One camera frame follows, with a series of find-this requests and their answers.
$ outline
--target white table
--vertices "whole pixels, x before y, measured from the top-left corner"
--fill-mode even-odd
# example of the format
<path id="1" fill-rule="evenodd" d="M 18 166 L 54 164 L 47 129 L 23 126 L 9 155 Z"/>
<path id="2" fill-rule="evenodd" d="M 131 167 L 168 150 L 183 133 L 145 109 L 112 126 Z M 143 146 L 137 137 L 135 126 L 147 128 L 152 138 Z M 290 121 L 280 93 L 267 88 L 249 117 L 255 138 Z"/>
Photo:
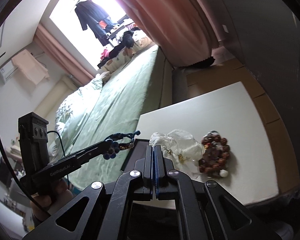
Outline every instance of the white table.
<path id="1" fill-rule="evenodd" d="M 272 198 L 279 193 L 274 159 L 259 114 L 241 82 L 167 106 L 140 116 L 138 138 L 150 139 L 154 132 L 174 129 L 190 132 L 201 141 L 210 130 L 228 139 L 231 147 L 229 176 L 215 179 L 243 205 Z M 208 180 L 201 175 L 197 181 Z M 141 204 L 175 208 L 174 201 Z"/>

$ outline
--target green bed sheet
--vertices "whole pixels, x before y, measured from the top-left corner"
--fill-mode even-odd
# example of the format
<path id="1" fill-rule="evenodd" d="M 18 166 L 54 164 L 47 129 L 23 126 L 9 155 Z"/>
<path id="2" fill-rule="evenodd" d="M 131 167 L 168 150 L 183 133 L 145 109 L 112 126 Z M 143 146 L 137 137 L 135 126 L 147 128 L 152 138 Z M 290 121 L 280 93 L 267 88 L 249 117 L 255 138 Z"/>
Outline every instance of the green bed sheet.
<path id="1" fill-rule="evenodd" d="M 104 140 L 113 133 L 134 132 L 141 114 L 158 109 L 165 60 L 161 49 L 154 45 L 115 71 L 103 86 L 72 152 Z M 127 153 L 127 150 L 120 151 L 115 159 L 110 160 L 102 156 L 91 159 L 69 174 L 69 180 L 80 190 L 96 180 L 103 183 L 116 181 L 122 174 L 120 168 Z"/>

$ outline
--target cardboard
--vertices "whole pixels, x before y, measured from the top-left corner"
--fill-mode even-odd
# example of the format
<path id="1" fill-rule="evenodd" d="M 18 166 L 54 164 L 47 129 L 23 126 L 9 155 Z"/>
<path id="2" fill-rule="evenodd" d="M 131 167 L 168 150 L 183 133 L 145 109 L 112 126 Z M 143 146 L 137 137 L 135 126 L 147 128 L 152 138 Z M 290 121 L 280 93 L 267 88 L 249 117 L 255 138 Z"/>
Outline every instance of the cardboard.
<path id="1" fill-rule="evenodd" d="M 240 61 L 227 60 L 191 73 L 186 78 L 189 98 L 241 81 L 252 98 L 268 135 L 280 193 L 288 192 L 300 185 L 296 156 L 283 121 L 261 85 Z"/>
<path id="2" fill-rule="evenodd" d="M 272 149 L 280 193 L 300 185 L 298 164 L 288 132 L 281 119 L 265 125 Z"/>

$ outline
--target white bead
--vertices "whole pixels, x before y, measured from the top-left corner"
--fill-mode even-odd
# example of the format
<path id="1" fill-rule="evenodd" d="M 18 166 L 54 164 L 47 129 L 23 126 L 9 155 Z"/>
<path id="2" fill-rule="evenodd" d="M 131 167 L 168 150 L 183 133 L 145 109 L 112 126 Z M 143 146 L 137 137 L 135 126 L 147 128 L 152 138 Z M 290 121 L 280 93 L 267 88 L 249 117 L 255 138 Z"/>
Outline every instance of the white bead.
<path id="1" fill-rule="evenodd" d="M 226 170 L 221 170 L 219 175 L 223 178 L 227 177 L 229 175 L 229 172 Z"/>

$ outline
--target dark wall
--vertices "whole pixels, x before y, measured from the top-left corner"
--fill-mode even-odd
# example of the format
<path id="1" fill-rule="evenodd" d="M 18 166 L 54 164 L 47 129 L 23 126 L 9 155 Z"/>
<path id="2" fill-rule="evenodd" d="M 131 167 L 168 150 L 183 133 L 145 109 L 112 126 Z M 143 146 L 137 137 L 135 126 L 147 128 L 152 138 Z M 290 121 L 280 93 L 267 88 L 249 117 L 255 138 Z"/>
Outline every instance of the dark wall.
<path id="1" fill-rule="evenodd" d="M 280 113 L 300 171 L 300 22 L 282 0 L 207 0 L 225 47 L 256 77 Z"/>

